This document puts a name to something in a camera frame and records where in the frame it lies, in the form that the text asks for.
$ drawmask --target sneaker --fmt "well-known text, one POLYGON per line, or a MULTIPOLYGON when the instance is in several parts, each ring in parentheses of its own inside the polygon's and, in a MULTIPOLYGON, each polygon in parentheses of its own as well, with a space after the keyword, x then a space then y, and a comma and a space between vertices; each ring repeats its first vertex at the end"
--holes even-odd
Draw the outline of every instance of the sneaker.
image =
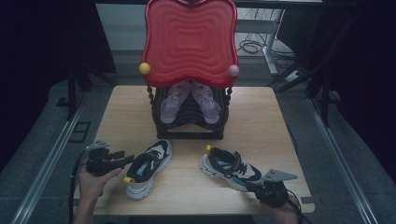
POLYGON ((165 169, 172 155, 170 142, 160 140, 145 153, 137 156, 124 178, 128 184, 126 188, 128 196, 135 199, 146 197, 152 189, 155 174, 165 169))
POLYGON ((179 82, 171 87, 168 96, 161 103, 161 121, 163 123, 172 123, 180 109, 181 104, 190 94, 190 82, 179 82))
POLYGON ((225 179, 231 187, 241 191, 248 191, 247 182, 262 183, 262 173, 242 161, 238 152, 207 146, 206 154, 201 158, 201 169, 207 175, 225 179))
POLYGON ((199 82, 192 82, 191 93, 195 101, 201 107, 206 123, 214 124, 218 122, 220 106, 213 99, 213 93, 210 87, 199 82))

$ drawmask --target wooden tabletop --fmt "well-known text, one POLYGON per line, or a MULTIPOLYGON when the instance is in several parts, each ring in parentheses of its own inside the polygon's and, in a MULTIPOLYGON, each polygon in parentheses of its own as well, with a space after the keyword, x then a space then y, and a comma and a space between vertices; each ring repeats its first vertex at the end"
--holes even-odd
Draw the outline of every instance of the wooden tabletop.
MULTIPOLYGON (((107 141, 112 152, 143 153, 158 141, 149 94, 143 86, 117 86, 108 102, 96 140, 107 141)), ((297 175, 285 181, 299 198, 311 194, 274 92, 265 87, 233 87, 230 116, 222 140, 170 140, 174 156, 155 176, 151 193, 142 200, 127 196, 122 179, 129 165, 111 179, 95 207, 96 215, 230 215, 263 214, 268 210, 255 195, 232 189, 222 178, 205 175, 199 166, 205 146, 238 151, 262 174, 270 169, 297 175)), ((182 127, 194 129, 195 126, 182 127)), ((303 203, 304 213, 315 210, 303 203)))

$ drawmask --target red rack top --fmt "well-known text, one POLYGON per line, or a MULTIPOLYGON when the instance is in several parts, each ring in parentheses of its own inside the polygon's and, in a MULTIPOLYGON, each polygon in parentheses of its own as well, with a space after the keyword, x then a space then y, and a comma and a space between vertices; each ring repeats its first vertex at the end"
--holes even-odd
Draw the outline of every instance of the red rack top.
POLYGON ((146 6, 147 40, 142 63, 152 87, 191 80, 215 88, 233 85, 229 67, 238 65, 232 0, 151 0, 146 6))

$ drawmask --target pink ball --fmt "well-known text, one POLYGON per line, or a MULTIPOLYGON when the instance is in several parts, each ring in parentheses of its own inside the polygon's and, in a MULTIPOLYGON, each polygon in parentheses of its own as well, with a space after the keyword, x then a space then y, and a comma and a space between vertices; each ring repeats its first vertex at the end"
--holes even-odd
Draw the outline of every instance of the pink ball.
POLYGON ((238 67, 238 65, 235 65, 235 64, 231 65, 231 66, 228 68, 228 72, 230 73, 230 76, 232 76, 232 77, 238 76, 238 74, 239 74, 239 67, 238 67))

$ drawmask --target pink sneaker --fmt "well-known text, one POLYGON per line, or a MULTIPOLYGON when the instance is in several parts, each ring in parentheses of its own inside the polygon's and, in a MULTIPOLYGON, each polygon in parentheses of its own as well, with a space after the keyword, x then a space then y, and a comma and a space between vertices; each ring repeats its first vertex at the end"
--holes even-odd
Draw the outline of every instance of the pink sneaker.
POLYGON ((213 99, 210 87, 199 82, 191 83, 191 93, 195 101, 201 107, 204 119, 208 124, 214 124, 219 121, 220 106, 213 99))
POLYGON ((169 124, 175 121, 181 104, 190 94, 190 82, 179 82, 171 87, 168 97, 161 103, 161 121, 169 124))

